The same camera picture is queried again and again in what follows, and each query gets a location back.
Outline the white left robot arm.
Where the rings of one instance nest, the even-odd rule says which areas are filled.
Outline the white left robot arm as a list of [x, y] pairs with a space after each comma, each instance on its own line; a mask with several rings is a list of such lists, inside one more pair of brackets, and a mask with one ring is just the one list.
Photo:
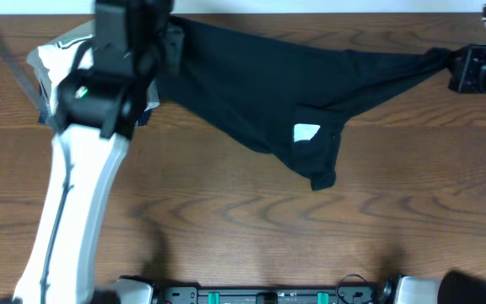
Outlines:
[[49, 186], [35, 243], [13, 303], [143, 303], [154, 285], [137, 277], [95, 284], [106, 205], [149, 87], [177, 72], [182, 31], [170, 0], [98, 1], [94, 34], [82, 42], [51, 93]]

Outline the black t-shirt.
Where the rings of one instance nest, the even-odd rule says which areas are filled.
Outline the black t-shirt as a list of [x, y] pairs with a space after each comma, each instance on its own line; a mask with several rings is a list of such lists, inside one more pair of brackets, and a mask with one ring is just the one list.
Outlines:
[[445, 69], [452, 53], [326, 50], [174, 17], [184, 33], [178, 74], [159, 94], [309, 179], [334, 185], [345, 124]]

